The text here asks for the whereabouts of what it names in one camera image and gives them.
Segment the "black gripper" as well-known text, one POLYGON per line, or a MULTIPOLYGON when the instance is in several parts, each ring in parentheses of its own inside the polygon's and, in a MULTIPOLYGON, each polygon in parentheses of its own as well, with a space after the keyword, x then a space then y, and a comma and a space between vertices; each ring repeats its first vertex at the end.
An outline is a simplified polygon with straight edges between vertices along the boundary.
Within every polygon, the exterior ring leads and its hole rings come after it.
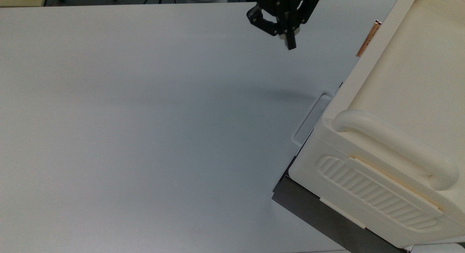
POLYGON ((307 23, 320 0, 257 0, 257 5, 247 11, 246 16, 251 25, 272 36, 284 40, 288 49, 297 47, 295 35, 301 24, 307 23), (277 15, 278 10, 291 13, 291 46, 289 46, 284 30, 279 23, 273 23, 263 17, 262 9, 271 15, 277 15))

